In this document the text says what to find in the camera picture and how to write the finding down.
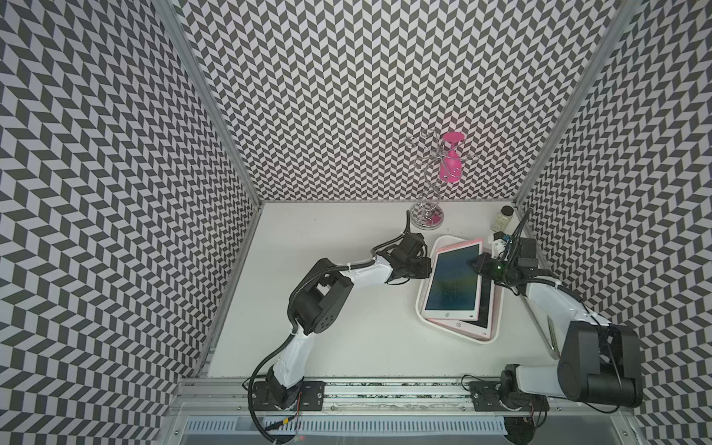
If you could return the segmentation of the pink writing tablet colourful screen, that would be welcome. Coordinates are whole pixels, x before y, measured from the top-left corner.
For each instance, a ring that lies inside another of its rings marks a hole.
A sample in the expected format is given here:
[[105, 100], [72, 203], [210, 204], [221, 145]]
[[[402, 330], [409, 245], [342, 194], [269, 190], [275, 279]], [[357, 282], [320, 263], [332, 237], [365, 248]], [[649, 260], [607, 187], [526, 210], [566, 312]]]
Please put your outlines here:
[[421, 314], [426, 319], [476, 321], [482, 283], [469, 263], [482, 254], [483, 240], [461, 241], [435, 251]]

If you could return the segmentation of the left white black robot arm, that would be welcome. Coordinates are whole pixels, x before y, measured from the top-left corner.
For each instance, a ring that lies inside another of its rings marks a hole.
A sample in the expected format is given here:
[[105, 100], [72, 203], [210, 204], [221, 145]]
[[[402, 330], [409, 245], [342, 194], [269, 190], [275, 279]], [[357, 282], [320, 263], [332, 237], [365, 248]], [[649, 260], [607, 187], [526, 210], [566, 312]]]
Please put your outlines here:
[[305, 381], [306, 366], [319, 334], [337, 321], [353, 291], [396, 286], [430, 277], [432, 263], [424, 236], [411, 230], [411, 213], [398, 237], [371, 248], [371, 259], [335, 264], [317, 261], [289, 296], [291, 332], [245, 381], [250, 402], [265, 399], [278, 410], [291, 407]]

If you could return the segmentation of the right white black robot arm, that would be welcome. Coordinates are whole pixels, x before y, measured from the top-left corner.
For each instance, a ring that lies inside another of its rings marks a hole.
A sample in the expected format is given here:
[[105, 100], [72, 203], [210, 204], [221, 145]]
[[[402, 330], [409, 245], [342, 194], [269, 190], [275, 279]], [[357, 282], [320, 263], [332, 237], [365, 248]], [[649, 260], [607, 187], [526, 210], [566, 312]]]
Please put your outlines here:
[[528, 217], [523, 214], [503, 252], [483, 253], [469, 266], [480, 277], [538, 306], [563, 332], [564, 340], [553, 365], [506, 365], [498, 389], [500, 404], [517, 410], [527, 402], [557, 398], [600, 413], [641, 406], [638, 335], [591, 310], [579, 293], [539, 267], [536, 241], [523, 235]]

